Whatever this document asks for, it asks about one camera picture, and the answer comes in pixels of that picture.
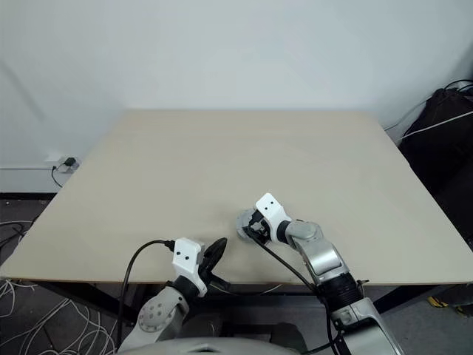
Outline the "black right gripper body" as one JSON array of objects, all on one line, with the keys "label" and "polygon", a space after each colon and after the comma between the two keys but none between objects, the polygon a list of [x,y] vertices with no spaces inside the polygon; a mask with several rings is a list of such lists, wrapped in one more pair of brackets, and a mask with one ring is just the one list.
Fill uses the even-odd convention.
[{"label": "black right gripper body", "polygon": [[270,226],[261,212],[254,211],[247,227],[247,235],[266,245],[271,241]]}]

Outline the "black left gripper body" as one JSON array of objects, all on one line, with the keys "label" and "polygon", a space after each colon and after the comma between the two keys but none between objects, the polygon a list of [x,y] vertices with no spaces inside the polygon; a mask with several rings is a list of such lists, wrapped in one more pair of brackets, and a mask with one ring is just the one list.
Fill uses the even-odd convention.
[{"label": "black left gripper body", "polygon": [[223,291],[229,291],[231,284],[221,277],[218,277],[209,268],[202,268],[200,270],[200,279],[205,283],[206,286],[216,286],[221,288]]}]

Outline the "silver toothed motor lid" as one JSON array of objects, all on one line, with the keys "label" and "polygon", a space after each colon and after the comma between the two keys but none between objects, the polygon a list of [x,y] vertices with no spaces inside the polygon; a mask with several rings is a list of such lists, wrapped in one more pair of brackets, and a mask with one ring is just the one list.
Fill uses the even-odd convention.
[{"label": "silver toothed motor lid", "polygon": [[236,232],[239,235],[239,237],[245,242],[251,241],[251,237],[247,235],[247,227],[248,227],[248,222],[250,220],[250,217],[254,211],[257,211],[257,210],[255,208],[247,209],[243,211],[236,219]]}]

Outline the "grey robot torso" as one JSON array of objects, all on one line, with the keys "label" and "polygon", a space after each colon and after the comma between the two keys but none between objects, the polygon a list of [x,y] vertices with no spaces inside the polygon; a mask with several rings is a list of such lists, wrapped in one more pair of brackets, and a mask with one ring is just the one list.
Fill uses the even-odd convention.
[{"label": "grey robot torso", "polygon": [[182,338],[156,342],[117,355],[301,355],[293,349],[246,338]]}]

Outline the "black bag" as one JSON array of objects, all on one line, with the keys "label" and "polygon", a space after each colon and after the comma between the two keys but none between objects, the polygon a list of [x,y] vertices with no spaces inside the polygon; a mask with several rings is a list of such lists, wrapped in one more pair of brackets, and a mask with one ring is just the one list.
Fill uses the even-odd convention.
[{"label": "black bag", "polygon": [[398,148],[426,189],[441,191],[473,163],[473,84],[436,90]]}]

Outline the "yellow and black tool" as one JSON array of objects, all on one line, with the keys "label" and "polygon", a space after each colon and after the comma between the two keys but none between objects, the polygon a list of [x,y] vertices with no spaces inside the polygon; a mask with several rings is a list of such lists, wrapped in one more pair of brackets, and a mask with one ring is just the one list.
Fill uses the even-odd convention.
[{"label": "yellow and black tool", "polygon": [[453,305],[443,300],[438,299],[437,297],[429,296],[427,297],[427,302],[434,308],[451,308],[457,314],[462,317],[472,317],[473,318],[473,304],[470,305]]}]

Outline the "white wall socket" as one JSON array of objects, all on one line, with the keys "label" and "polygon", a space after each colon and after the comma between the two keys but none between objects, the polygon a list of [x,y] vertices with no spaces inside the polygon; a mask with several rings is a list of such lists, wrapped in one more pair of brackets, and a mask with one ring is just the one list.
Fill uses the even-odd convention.
[{"label": "white wall socket", "polygon": [[[77,163],[74,166],[65,166],[63,165],[63,162],[68,158],[68,157],[74,157],[77,160]],[[54,154],[54,155],[49,155],[45,159],[45,164],[49,168],[49,170],[55,169],[56,172],[59,172],[61,174],[72,174],[74,171],[78,169],[80,166],[81,162],[78,157],[74,155],[59,155],[59,154]]]}]

